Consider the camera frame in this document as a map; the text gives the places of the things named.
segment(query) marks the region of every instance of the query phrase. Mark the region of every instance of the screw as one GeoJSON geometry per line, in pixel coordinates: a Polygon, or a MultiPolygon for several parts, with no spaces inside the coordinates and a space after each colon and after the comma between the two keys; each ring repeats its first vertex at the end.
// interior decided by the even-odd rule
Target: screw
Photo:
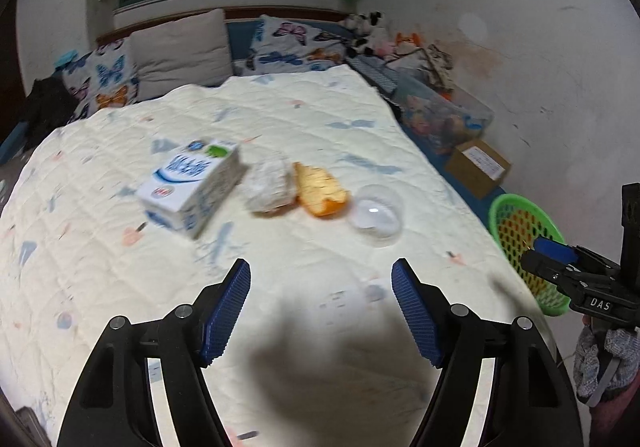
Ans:
{"type": "Polygon", "coordinates": [[[193,308],[190,304],[181,304],[178,308],[175,309],[175,316],[184,319],[185,317],[190,316],[193,313],[193,308]]]}
{"type": "Polygon", "coordinates": [[[453,304],[451,306],[451,313],[458,317],[466,317],[469,315],[469,309],[463,304],[453,304]]]}
{"type": "Polygon", "coordinates": [[[124,326],[125,322],[125,318],[122,315],[118,315],[109,321],[109,328],[112,330],[118,330],[124,326]]]}
{"type": "Polygon", "coordinates": [[[533,328],[533,322],[528,317],[518,317],[516,324],[523,330],[530,330],[533,328]]]}

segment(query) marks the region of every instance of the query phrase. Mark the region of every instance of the green logo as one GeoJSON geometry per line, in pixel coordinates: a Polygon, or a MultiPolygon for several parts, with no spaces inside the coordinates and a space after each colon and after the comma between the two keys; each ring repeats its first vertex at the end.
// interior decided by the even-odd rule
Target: green logo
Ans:
{"type": "Polygon", "coordinates": [[[227,154],[229,154],[228,150],[220,146],[209,146],[207,148],[207,156],[212,158],[224,158],[227,154]]]}

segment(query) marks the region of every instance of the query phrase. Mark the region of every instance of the beige pillow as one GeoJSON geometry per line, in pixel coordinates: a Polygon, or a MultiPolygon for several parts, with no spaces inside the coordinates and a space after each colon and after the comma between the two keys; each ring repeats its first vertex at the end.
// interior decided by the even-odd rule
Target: beige pillow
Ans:
{"type": "Polygon", "coordinates": [[[231,52],[221,8],[131,34],[138,68],[137,101],[185,84],[219,86],[231,75],[231,52]]]}

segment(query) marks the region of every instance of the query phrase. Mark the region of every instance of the quilted bedspread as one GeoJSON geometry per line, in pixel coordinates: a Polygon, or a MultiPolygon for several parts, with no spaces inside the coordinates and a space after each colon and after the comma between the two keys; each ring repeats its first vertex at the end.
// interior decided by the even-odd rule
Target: quilted bedspread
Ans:
{"type": "MultiPolygon", "coordinates": [[[[532,316],[525,284],[480,221],[405,137],[373,88],[342,66],[193,85],[53,132],[0,218],[0,385],[36,411],[55,445],[68,399],[114,315],[163,317],[222,280],[237,257],[252,287],[222,357],[204,371],[229,436],[249,447],[407,446],[438,371],[421,358],[390,288],[406,257],[450,302],[511,322],[532,316]],[[241,142],[251,164],[282,152],[356,192],[395,190],[404,231],[373,248],[344,217],[248,212],[234,190],[191,241],[145,221],[135,189],[191,140],[241,142]]],[[[159,361],[150,360],[164,445],[177,445],[159,361]]],[[[465,445],[489,398],[484,361],[465,445]]]]}

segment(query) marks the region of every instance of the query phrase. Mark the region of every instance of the plush toy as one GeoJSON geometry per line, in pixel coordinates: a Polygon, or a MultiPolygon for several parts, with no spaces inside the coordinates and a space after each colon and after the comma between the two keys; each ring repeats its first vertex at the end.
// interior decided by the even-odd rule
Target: plush toy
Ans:
{"type": "Polygon", "coordinates": [[[356,39],[368,36],[371,33],[371,25],[367,16],[363,14],[350,14],[340,21],[341,26],[353,32],[356,39]]]}
{"type": "Polygon", "coordinates": [[[377,55],[385,57],[395,52],[395,45],[389,38],[386,29],[386,16],[380,12],[372,12],[368,16],[350,16],[344,26],[353,30],[355,40],[347,55],[351,58],[358,54],[377,55]]]}
{"type": "Polygon", "coordinates": [[[396,34],[396,53],[398,55],[408,55],[418,50],[421,46],[422,40],[415,32],[410,36],[404,36],[400,32],[396,34]]]}

